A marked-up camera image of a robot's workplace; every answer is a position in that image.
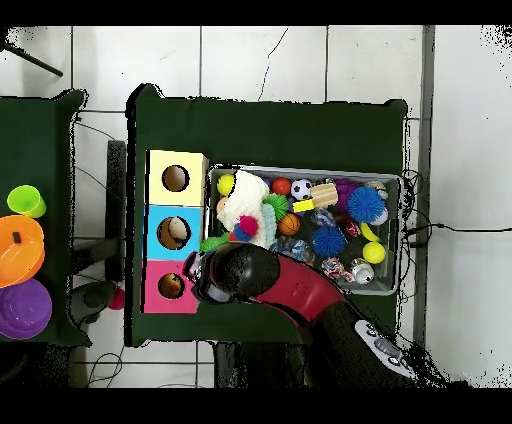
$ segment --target green table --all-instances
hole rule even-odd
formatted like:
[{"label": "green table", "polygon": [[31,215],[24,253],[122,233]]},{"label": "green table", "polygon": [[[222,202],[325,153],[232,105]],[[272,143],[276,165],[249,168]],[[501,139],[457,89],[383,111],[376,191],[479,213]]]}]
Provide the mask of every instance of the green table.
[{"label": "green table", "polygon": [[[162,98],[141,85],[127,103],[129,117],[127,308],[125,343],[144,340],[298,342],[295,326],[260,305],[201,303],[194,315],[141,314],[145,151],[203,153],[212,163],[401,174],[403,100],[385,105],[249,103],[208,98]],[[384,331],[395,329],[396,295],[352,296]]]},{"label": "green table", "polygon": [[[88,343],[70,320],[71,289],[71,174],[70,123],[85,93],[69,90],[55,99],[0,97],[0,216],[11,215],[7,195],[16,186],[39,189],[46,214],[38,219],[45,234],[46,257],[35,275],[50,292],[52,318],[30,342],[64,346]],[[9,341],[0,336],[0,341]]]}]

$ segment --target green toy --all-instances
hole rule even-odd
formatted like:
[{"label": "green toy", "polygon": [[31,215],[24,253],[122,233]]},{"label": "green toy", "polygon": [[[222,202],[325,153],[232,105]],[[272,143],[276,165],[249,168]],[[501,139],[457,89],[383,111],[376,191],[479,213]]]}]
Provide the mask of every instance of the green toy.
[{"label": "green toy", "polygon": [[276,222],[281,221],[288,212],[288,199],[282,194],[269,194],[263,199],[263,203],[271,205],[274,208],[276,214]]}]

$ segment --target purple bowl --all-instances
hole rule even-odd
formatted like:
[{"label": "purple bowl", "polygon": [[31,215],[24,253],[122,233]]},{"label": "purple bowl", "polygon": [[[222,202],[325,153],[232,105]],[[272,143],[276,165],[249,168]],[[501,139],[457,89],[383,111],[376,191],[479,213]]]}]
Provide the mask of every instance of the purple bowl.
[{"label": "purple bowl", "polygon": [[52,300],[34,278],[0,289],[0,334],[30,339],[43,331],[52,316]]}]

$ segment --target wooden block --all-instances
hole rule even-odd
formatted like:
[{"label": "wooden block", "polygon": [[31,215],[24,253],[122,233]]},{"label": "wooden block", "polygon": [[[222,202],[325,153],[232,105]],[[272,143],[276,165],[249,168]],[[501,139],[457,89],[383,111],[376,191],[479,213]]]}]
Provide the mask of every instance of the wooden block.
[{"label": "wooden block", "polygon": [[297,212],[305,212],[310,211],[311,209],[315,209],[315,205],[313,204],[313,200],[301,200],[300,202],[293,202],[293,211]]},{"label": "wooden block", "polygon": [[208,159],[201,153],[149,151],[149,203],[203,206]]},{"label": "wooden block", "polygon": [[199,251],[203,208],[149,206],[147,259],[182,261]]},{"label": "wooden block", "polygon": [[144,305],[141,305],[143,313],[197,312],[199,301],[192,294],[193,283],[183,275],[183,264],[184,261],[147,261],[146,279],[143,284]]}]

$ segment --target lime green cup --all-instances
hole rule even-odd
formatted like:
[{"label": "lime green cup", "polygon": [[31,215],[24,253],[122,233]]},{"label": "lime green cup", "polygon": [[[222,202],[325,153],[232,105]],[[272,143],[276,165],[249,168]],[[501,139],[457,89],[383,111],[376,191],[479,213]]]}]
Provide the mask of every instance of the lime green cup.
[{"label": "lime green cup", "polygon": [[28,185],[12,190],[7,196],[7,205],[13,212],[30,218],[39,218],[46,212],[46,203],[41,194],[37,188]]}]

